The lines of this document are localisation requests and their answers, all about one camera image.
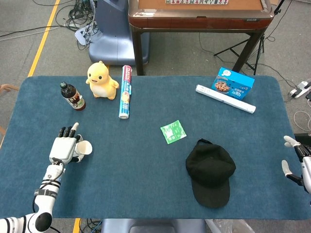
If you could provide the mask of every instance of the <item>chair seat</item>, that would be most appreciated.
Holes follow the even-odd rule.
[[[108,218],[102,233],[206,233],[203,219]]]

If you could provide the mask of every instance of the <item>bottle cap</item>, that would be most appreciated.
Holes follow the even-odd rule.
[[[66,82],[62,82],[62,83],[60,83],[60,87],[62,89],[66,89],[68,87],[68,84]]]

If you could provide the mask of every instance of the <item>power strip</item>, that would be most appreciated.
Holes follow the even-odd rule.
[[[86,28],[82,27],[79,30],[77,30],[74,33],[74,36],[76,37],[77,41],[80,43],[80,45],[86,45]]]
[[[254,113],[254,111],[256,110],[256,106],[250,105],[250,104],[245,103],[243,101],[237,100],[237,99],[232,98],[232,97],[227,96],[227,95],[224,95],[222,93],[219,93],[217,91],[209,89],[205,86],[197,85],[195,91],[200,93],[200,94],[203,94],[205,96],[211,97],[215,100],[218,100],[220,102],[224,102],[224,103],[229,104],[233,107],[239,108],[239,109],[246,111],[248,113]]]
[[[308,86],[309,83],[307,81],[302,81],[297,85],[298,88],[293,89],[289,94],[293,98],[298,98],[308,92],[311,89],[311,86]]]

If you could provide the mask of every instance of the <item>plastic wrap roll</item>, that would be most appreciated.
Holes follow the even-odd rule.
[[[131,79],[132,68],[130,66],[123,66],[119,109],[119,118],[121,119],[128,119],[130,115]]]

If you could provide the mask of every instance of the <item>blue chair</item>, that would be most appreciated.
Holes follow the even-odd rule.
[[[98,1],[95,19],[99,30],[89,45],[91,61],[102,60],[107,65],[135,65],[128,0]],[[150,33],[141,35],[141,45],[145,64],[149,59]]]
[[[102,233],[206,233],[203,219],[108,218]]]

